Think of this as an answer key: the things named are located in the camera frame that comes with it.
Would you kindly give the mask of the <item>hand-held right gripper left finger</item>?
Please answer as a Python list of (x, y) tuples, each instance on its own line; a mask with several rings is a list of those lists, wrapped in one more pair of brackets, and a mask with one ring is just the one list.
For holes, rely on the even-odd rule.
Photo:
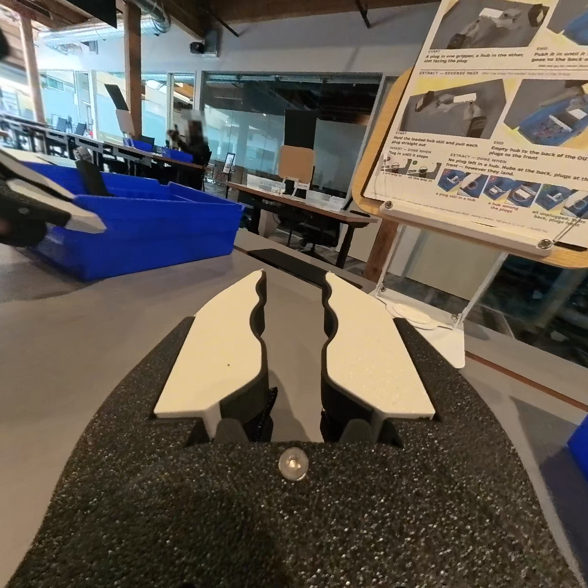
[(265, 331), (267, 276), (255, 270), (205, 303), (166, 377), (153, 415), (197, 419), (207, 437), (223, 420), (247, 437), (271, 437), (277, 389), (269, 385)]

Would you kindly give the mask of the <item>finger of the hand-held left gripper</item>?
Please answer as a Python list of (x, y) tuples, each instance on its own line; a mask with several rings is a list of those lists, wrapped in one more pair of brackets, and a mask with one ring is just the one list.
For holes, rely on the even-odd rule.
[(1, 178), (7, 182), (18, 180), (60, 200), (74, 200), (76, 198), (64, 187), (26, 166), (4, 149), (1, 149)]
[(9, 180), (7, 187), (19, 203), (23, 216), (37, 217), (72, 231), (106, 231), (107, 226), (95, 213), (82, 209), (73, 201), (62, 200), (23, 180)]

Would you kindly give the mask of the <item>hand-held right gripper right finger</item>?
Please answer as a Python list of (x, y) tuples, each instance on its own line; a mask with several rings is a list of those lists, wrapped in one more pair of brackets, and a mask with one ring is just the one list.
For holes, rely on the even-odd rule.
[(322, 286), (320, 431), (323, 437), (397, 437), (396, 420), (433, 420), (436, 408), (399, 327), (379, 299), (327, 272)]

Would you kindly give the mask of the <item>long desk row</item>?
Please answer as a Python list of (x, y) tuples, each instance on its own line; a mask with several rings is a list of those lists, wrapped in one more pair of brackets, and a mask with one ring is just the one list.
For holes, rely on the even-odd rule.
[(75, 167), (79, 155), (89, 153), (101, 171), (154, 177), (163, 182), (180, 182), (187, 173), (205, 174), (206, 166), (177, 160), (111, 141), (100, 141), (18, 116), (1, 114), (1, 147), (26, 162)]

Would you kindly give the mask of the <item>tilted sign board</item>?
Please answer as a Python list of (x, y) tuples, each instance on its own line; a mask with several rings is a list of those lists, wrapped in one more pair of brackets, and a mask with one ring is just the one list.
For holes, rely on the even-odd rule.
[(133, 119), (121, 88), (116, 84), (105, 84), (105, 89), (113, 101), (116, 119), (122, 134), (130, 137), (134, 136)]

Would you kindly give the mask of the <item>black office chair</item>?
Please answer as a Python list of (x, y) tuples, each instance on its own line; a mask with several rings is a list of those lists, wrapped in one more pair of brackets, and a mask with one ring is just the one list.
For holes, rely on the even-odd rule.
[(315, 251), (316, 246), (334, 248), (339, 243), (341, 223), (331, 217), (294, 214), (287, 216), (274, 215), (274, 218), (278, 221), (278, 228), (288, 234), (287, 246), (292, 243), (294, 234), (298, 235), (300, 247), (311, 244), (312, 251)]

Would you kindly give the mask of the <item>grey desk with black legs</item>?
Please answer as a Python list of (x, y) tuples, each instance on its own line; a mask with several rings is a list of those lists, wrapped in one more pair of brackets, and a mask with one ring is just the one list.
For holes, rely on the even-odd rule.
[(309, 203), (308, 199), (273, 194), (231, 181), (227, 182), (227, 187), (238, 192), (240, 203), (252, 207), (248, 230), (256, 235), (260, 235), (262, 212), (276, 214), (278, 217), (291, 217), (298, 223), (309, 221), (311, 225), (319, 229), (320, 236), (324, 234), (329, 222), (346, 225), (347, 231), (335, 262), (335, 265), (341, 269), (346, 263), (355, 230), (377, 222), (376, 217), (364, 212), (320, 208)]

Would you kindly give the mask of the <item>clear acrylic holder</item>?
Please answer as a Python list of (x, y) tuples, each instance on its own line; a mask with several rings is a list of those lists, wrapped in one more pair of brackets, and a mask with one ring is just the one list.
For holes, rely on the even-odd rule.
[(342, 209), (346, 198), (318, 192), (315, 190), (306, 191), (306, 203), (312, 207), (338, 212)]
[(248, 173), (246, 176), (246, 185), (262, 192), (270, 194), (280, 194), (284, 185), (283, 182), (273, 180), (270, 178), (264, 178), (258, 175)]

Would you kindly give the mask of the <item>small wooden sign board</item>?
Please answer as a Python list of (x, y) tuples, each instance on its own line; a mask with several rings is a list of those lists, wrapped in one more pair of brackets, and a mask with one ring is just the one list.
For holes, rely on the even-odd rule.
[(315, 168), (315, 153), (312, 149), (283, 145), (279, 151), (278, 171), (283, 184), (283, 193), (306, 199), (311, 187)]

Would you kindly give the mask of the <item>black upright panel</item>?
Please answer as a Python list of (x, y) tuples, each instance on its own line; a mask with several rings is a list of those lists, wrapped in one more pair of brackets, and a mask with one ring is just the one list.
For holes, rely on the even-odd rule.
[(317, 110), (286, 109), (283, 144), (313, 149), (318, 114)]

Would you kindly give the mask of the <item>instruction sign stand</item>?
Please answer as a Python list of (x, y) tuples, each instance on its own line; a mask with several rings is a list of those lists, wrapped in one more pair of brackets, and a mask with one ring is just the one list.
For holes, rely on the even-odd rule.
[(587, 1), (441, 1), (352, 188), (391, 289), (587, 367)]

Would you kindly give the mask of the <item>wooden post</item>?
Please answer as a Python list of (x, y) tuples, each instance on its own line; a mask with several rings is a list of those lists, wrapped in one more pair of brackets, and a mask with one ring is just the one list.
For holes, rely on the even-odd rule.
[(131, 1), (123, 9), (123, 44), (125, 58), (126, 103), (129, 108), (134, 134), (142, 135), (142, 40), (141, 10)]
[(24, 53), (26, 76), (33, 102), (35, 121), (44, 125), (46, 122), (43, 108), (40, 75), (36, 60), (35, 44), (33, 40), (32, 21), (26, 14), (19, 15), (19, 30)]
[(365, 279), (376, 283), (382, 281), (393, 256), (399, 228), (397, 222), (382, 220), (362, 274)]

